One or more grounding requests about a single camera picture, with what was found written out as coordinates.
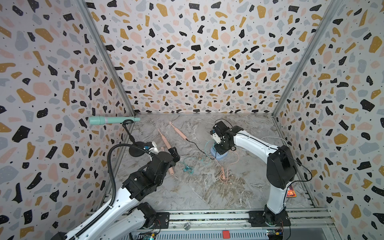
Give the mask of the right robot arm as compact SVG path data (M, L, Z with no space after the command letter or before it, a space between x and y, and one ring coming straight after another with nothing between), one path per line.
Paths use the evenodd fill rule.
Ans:
M264 211L249 212L249 223L252 227L290 227L291 222L286 210L286 198L289 187L294 183L305 183L295 180L298 163L288 146L278 147L262 141L239 126L228 127L220 121L210 131L214 144L214 156L223 157L236 147L256 155L267 165L266 176L270 183L270 193Z

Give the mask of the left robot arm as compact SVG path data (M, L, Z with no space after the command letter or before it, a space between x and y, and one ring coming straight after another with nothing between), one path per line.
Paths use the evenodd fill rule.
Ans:
M110 173L112 196L100 209L68 233L59 232L54 240L113 240L139 229L152 232L161 222L157 212L143 199L162 185L168 170L180 161L175 147L156 153L140 150L151 160L129 175L120 188Z

